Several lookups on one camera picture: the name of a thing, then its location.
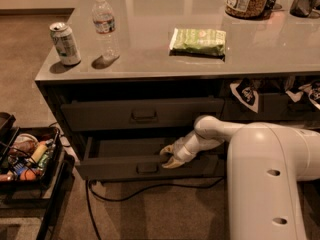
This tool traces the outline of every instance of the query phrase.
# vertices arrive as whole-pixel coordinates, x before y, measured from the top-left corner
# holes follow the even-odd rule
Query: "floor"
[[[52,48],[49,25],[67,18],[68,15],[0,16],[0,110],[13,114],[17,126],[55,123],[34,78]],[[90,220],[85,181],[75,169],[73,176],[72,189],[46,239],[98,239]],[[92,188],[103,197],[121,199],[158,183],[205,186],[216,180],[97,183]],[[88,196],[101,239],[228,240],[226,185],[223,180],[206,189],[157,187],[122,202],[97,199],[90,191]],[[300,189],[307,235],[309,240],[320,239],[319,184],[300,184]],[[35,239],[40,221],[41,218],[1,219],[0,240]]]

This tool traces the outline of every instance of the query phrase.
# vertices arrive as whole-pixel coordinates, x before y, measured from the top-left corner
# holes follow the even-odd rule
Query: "green chip bag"
[[[175,29],[170,51],[214,57],[225,55],[226,32],[214,29]]]

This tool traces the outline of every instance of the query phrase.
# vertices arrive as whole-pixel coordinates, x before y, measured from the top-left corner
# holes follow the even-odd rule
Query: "baseboard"
[[[0,15],[70,15],[74,8],[0,9]]]

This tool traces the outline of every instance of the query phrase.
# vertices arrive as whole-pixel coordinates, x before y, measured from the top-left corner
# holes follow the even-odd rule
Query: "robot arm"
[[[189,136],[178,140],[180,149],[170,151],[173,160],[183,164],[201,150],[230,141],[231,239],[306,240],[297,181],[320,178],[320,134],[268,123],[233,124],[210,116],[194,126]]]

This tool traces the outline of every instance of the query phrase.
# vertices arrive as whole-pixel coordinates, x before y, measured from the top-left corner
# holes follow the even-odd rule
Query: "drawer handle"
[[[132,120],[138,123],[155,122],[158,119],[157,112],[155,110],[135,110],[131,112]]]

